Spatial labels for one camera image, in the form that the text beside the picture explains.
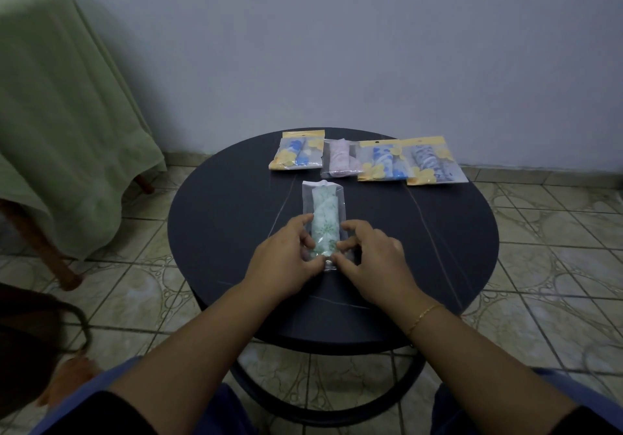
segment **green floral fabric roll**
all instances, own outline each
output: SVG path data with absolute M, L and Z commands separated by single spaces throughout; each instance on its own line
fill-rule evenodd
M 338 186 L 319 186 L 311 190 L 313 196 L 313 221 L 311 237 L 316 242 L 314 252 L 331 256 L 339 241 Z

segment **brown wooden chair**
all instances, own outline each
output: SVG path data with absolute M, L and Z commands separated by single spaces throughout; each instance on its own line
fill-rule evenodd
M 143 189 L 145 194 L 154 192 L 153 186 L 139 174 L 134 182 Z M 82 277 L 75 274 L 63 259 L 67 259 L 54 247 L 41 232 L 34 220 L 24 208 L 15 202 L 0 199 L 0 212 L 10 221 L 24 240 L 36 251 L 37 255 L 58 280 L 63 290 L 73 290 L 82 283 Z

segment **hand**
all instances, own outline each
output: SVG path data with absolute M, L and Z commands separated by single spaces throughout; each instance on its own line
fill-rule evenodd
M 401 242 L 373 229 L 364 220 L 347 220 L 341 226 L 354 231 L 355 236 L 338 242 L 338 250 L 361 246 L 361 264 L 355 265 L 342 253 L 333 254 L 331 260 L 367 301 L 389 313 L 404 297 L 424 295 L 411 275 Z
M 278 304 L 296 294 L 303 284 L 324 269 L 325 256 L 311 261 L 301 258 L 301 246 L 316 248 L 316 243 L 305 231 L 305 224 L 313 214 L 291 218 L 286 226 L 270 236 L 255 249 L 247 273 L 242 281 L 259 295 L 273 299 Z

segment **round black table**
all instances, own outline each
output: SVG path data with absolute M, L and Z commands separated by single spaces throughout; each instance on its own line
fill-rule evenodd
M 360 130 L 324 130 L 325 138 L 390 138 Z M 318 169 L 269 171 L 280 139 L 277 131 L 224 149 L 201 164 L 175 195 L 169 243 L 202 309 L 242 280 L 258 244 L 302 213 L 301 182 L 320 180 Z M 368 220 L 399 239 L 418 286 L 453 313 L 462 313 L 485 287 L 498 256 L 498 229 L 487 201 L 471 182 L 407 187 L 404 181 L 332 181 L 344 187 L 347 217 Z M 409 344 L 338 271 L 315 277 L 283 302 L 256 337 L 316 354 L 380 353 Z M 388 392 L 341 411 L 292 406 L 262 389 L 238 362 L 231 371 L 269 412 L 292 422 L 329 427 L 360 423 L 389 409 L 409 390 L 424 364 L 417 354 Z

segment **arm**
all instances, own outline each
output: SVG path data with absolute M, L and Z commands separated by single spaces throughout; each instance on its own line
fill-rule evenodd
M 416 285 L 402 245 L 362 220 L 342 224 L 356 236 L 342 251 L 361 246 L 361 265 L 333 256 L 363 297 L 385 311 L 446 383 L 485 434 L 546 434 L 577 404 L 486 337 L 438 306 Z
M 261 243 L 240 284 L 147 354 L 110 391 L 134 406 L 160 435 L 191 433 L 264 319 L 323 270 L 324 257 L 301 259 L 302 244 L 315 246 L 303 228 L 312 218 L 292 218 Z

